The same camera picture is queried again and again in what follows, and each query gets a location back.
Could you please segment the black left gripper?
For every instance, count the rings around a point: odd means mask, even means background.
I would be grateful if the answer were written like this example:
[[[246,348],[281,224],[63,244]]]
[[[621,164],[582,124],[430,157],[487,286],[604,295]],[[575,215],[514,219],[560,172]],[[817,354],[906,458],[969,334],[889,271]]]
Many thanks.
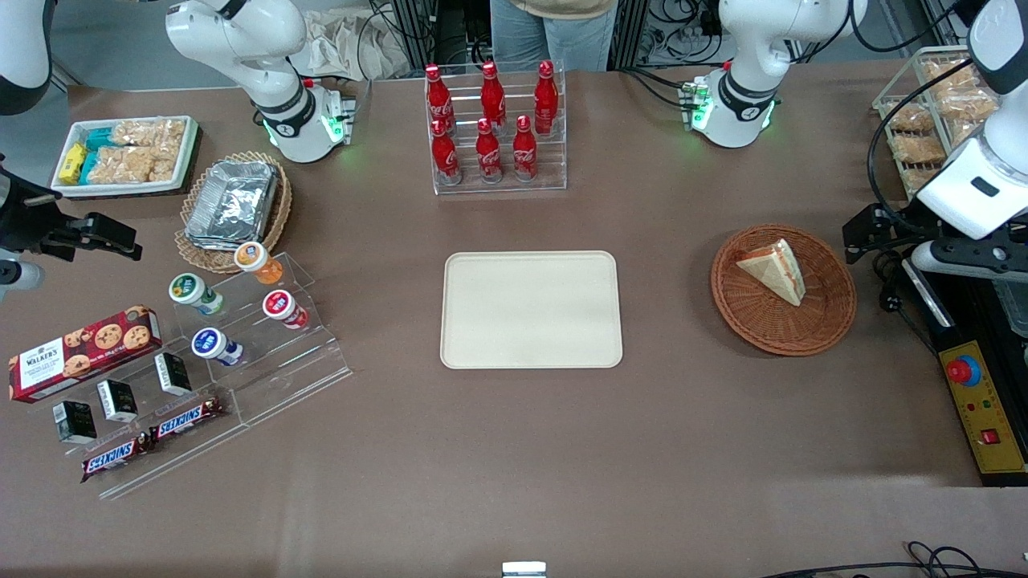
[[[940,233],[939,216],[921,201],[912,201],[900,210],[875,202],[862,209],[862,220],[850,220],[842,228],[846,264],[853,266],[867,254],[937,240]]]

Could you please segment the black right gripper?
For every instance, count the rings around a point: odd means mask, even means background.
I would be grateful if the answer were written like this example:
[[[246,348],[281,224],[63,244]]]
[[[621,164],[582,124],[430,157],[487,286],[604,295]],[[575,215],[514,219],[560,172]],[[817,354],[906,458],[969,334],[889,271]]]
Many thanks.
[[[16,254],[47,254],[74,261],[81,251],[115,254],[132,261],[142,259],[136,230],[107,215],[91,212],[80,219],[80,234],[72,227],[75,217],[56,205],[59,194],[1,169],[2,249]]]

